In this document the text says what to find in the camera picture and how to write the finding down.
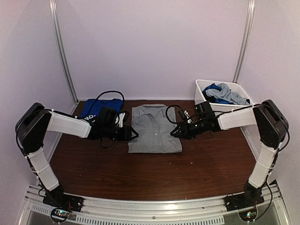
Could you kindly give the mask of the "grey garment pile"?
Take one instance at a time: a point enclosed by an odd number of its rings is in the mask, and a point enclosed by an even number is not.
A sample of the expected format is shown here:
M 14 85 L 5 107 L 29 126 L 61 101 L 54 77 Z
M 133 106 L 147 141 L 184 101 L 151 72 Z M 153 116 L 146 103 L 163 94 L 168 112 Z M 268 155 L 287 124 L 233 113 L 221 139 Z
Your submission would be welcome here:
M 140 105 L 132 108 L 132 127 L 139 137 L 128 143 L 129 153 L 170 154 L 181 153 L 180 139 L 170 135 L 176 127 L 172 121 L 176 120 L 175 109 L 163 104 Z

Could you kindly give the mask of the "blue t-shirt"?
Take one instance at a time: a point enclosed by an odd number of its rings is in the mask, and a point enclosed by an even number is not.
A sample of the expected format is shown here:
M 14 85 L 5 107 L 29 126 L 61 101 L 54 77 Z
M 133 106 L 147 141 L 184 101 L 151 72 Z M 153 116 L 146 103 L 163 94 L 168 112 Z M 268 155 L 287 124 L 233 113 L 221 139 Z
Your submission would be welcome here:
M 103 107 L 108 107 L 121 112 L 121 108 L 124 101 L 118 98 L 111 100 L 96 100 L 88 99 L 85 102 L 84 108 L 81 110 L 79 117 L 84 117 L 85 120 L 90 120 L 95 116 L 98 116 Z

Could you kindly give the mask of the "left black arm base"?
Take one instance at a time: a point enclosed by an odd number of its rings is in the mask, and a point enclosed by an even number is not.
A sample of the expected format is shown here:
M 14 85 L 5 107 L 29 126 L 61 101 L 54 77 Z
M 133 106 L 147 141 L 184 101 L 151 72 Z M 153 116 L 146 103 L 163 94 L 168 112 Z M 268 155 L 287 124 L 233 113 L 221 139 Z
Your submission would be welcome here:
M 63 210 L 81 212 L 83 206 L 83 198 L 75 195 L 68 195 L 64 193 L 64 188 L 59 184 L 54 190 L 46 189 L 41 183 L 45 195 L 43 197 L 43 204 L 50 205 Z

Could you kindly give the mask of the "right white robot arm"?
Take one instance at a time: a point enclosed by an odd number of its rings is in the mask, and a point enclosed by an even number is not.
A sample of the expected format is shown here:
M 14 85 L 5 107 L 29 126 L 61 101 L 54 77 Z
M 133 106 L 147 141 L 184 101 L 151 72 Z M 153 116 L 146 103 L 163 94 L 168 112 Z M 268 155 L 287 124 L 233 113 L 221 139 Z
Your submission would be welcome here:
M 190 140 L 211 131 L 220 132 L 232 128 L 257 126 L 261 150 L 245 187 L 260 189 L 275 167 L 279 152 L 285 148 L 284 139 L 289 138 L 289 124 L 270 99 L 260 104 L 245 106 L 231 111 L 214 111 L 208 101 L 195 106 L 196 122 L 192 121 L 183 110 L 179 111 L 181 122 L 175 122 L 175 129 L 170 135 L 179 139 Z

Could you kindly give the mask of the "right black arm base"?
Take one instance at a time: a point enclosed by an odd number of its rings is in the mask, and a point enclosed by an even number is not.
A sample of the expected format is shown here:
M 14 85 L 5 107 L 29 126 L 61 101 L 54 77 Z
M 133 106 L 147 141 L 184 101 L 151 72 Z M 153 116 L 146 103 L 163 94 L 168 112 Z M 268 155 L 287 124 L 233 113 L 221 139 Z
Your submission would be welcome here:
M 264 203 L 262 196 L 262 188 L 255 188 L 248 181 L 244 186 L 244 192 L 241 194 L 228 194 L 224 198 L 224 203 L 227 211 L 241 210 L 248 207 L 254 207 L 256 204 Z

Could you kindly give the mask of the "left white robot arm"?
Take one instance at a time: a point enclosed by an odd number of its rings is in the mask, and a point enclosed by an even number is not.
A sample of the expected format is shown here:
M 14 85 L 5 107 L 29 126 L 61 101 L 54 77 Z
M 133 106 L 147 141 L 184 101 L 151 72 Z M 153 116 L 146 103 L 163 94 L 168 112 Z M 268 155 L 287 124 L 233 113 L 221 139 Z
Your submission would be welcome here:
M 67 204 L 67 197 L 56 190 L 60 182 L 50 166 L 45 154 L 45 139 L 48 133 L 66 134 L 88 140 L 104 138 L 118 142 L 129 142 L 139 134 L 125 122 L 127 111 L 103 107 L 97 115 L 77 117 L 44 107 L 35 102 L 20 118 L 15 126 L 16 142 L 22 154 L 27 158 L 33 172 L 49 194 L 49 200 L 57 208 Z

